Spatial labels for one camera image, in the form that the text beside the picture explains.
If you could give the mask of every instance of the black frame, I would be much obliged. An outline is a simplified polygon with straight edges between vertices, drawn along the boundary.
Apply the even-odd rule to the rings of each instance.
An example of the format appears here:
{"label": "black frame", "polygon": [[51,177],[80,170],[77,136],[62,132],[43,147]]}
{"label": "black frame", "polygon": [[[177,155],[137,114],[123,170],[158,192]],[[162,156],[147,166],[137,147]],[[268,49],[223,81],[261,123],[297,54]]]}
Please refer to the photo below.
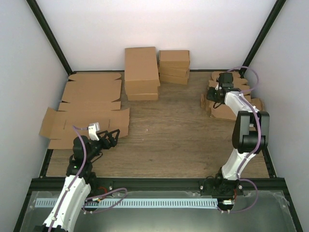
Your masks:
{"label": "black frame", "polygon": [[[72,71],[69,63],[67,62],[56,38],[53,35],[50,27],[48,26],[47,21],[44,18],[43,13],[41,12],[36,0],[27,0],[30,8],[32,9],[35,17],[37,18],[40,26],[42,27],[46,37],[51,43],[55,53],[57,54],[59,60],[61,61],[64,69],[67,74],[70,76],[71,74],[76,73],[76,71]],[[249,54],[247,55],[243,66],[249,66],[251,61],[253,60],[256,52],[261,46],[264,38],[266,37],[268,31],[270,30],[272,24],[274,23],[276,17],[278,16],[280,10],[282,9],[286,0],[277,0],[274,4],[266,22],[264,23],[260,33],[258,34]],[[214,71],[214,70],[192,70],[192,72],[202,72],[202,71]],[[239,73],[243,76],[245,73],[245,69],[241,69]],[[262,150],[264,160],[267,166],[267,171],[270,178],[251,178],[259,190],[281,190],[286,198],[289,201],[289,210],[293,217],[293,221],[295,224],[296,231],[302,232],[302,227],[300,225],[297,213],[295,211],[289,190],[285,183],[284,178],[278,178],[274,169],[274,166],[271,161],[271,157],[269,155],[268,149]],[[46,177],[46,172],[49,166],[49,162],[51,156],[53,154],[53,150],[48,149],[45,155],[45,159],[42,165],[42,169],[40,172],[40,178],[35,178],[32,180],[28,193],[26,195],[22,210],[20,212],[19,218],[17,220],[14,232],[19,232],[25,212],[33,191],[61,191],[64,184],[64,177]],[[100,186],[104,186],[108,188],[112,186],[113,188],[125,187],[129,191],[200,191],[200,185],[203,183],[204,179],[201,178],[183,178],[183,179],[156,179],[156,178],[98,178]],[[243,190],[254,190],[253,186],[251,186],[247,182],[242,182]]]}

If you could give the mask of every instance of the white wall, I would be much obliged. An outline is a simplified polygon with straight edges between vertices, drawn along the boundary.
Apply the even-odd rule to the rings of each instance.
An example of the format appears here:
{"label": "white wall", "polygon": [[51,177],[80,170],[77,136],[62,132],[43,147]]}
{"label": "white wall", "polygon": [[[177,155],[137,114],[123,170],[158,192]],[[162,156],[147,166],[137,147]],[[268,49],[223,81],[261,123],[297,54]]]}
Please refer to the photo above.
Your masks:
{"label": "white wall", "polygon": [[67,75],[26,1],[1,2],[0,28],[0,230],[8,232],[38,177],[48,142],[41,122]]}
{"label": "white wall", "polygon": [[275,0],[38,0],[71,68],[123,70],[124,48],[189,49],[191,69],[242,64]]}
{"label": "white wall", "polygon": [[304,231],[309,231],[308,9],[309,1],[287,1],[251,65],[260,75],[256,95],[270,114],[270,155]]}

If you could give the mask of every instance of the wood grain surface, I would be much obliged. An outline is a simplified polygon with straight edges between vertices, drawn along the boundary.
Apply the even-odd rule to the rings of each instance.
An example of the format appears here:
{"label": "wood grain surface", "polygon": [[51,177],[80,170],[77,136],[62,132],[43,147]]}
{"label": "wood grain surface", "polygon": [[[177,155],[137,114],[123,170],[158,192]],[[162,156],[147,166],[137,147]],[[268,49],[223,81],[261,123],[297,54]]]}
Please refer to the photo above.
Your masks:
{"label": "wood grain surface", "polygon": [[[128,101],[129,136],[103,151],[93,165],[98,177],[203,178],[215,175],[232,150],[233,121],[210,118],[201,108],[210,72],[191,72],[188,85],[161,83],[158,101]],[[64,176],[72,150],[54,150],[47,176]],[[268,177],[262,154],[242,177]]]}

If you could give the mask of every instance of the black corner beam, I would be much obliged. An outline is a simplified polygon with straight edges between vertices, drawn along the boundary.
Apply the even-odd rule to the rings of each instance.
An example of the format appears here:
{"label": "black corner beam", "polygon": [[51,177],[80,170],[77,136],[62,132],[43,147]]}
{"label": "black corner beam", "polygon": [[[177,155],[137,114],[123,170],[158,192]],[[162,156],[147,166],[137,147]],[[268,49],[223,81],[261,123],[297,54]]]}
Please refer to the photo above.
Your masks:
{"label": "black corner beam", "polygon": [[[270,11],[260,33],[258,34],[257,38],[254,41],[254,44],[249,52],[249,54],[247,55],[243,66],[249,66],[256,54],[256,52],[258,51],[258,49],[260,48],[263,40],[265,39],[265,37],[267,36],[267,33],[269,32],[271,26],[273,25],[273,23],[275,22],[279,12],[281,11],[282,7],[284,6],[286,0],[277,0],[272,8],[272,10]],[[240,69],[239,73],[244,75],[244,73],[246,72],[245,68]]]}
{"label": "black corner beam", "polygon": [[49,40],[50,44],[52,45],[54,51],[56,52],[60,62],[62,63],[64,69],[66,70],[67,74],[70,76],[73,71],[65,58],[52,30],[50,29],[42,11],[36,0],[27,0],[28,5],[30,6],[31,10],[33,11],[35,17],[37,18],[40,26],[42,27],[47,39]]}

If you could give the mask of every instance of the perforated metal strip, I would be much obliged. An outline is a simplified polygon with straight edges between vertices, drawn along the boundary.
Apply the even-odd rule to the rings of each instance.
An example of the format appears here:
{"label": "perforated metal strip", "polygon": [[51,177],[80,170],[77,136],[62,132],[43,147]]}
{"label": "perforated metal strip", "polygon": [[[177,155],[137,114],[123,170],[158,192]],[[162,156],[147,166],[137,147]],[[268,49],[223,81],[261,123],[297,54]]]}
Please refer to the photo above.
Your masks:
{"label": "perforated metal strip", "polygon": [[[52,208],[57,198],[38,198],[36,208]],[[119,199],[104,199],[98,203],[90,203],[87,208],[107,208],[115,204]],[[115,208],[198,208],[216,209],[217,199],[124,199]]]}

